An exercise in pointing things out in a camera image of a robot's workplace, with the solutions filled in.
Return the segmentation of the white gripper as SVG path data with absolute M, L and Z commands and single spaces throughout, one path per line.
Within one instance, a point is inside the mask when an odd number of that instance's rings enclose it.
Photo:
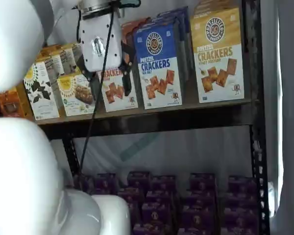
M 130 72 L 135 49 L 122 41 L 121 25 L 116 11 L 81 12 L 80 38 L 82 53 L 76 67 L 89 82 L 94 100 L 102 101 L 97 71 L 117 68 L 122 72 L 124 95 L 132 90 Z

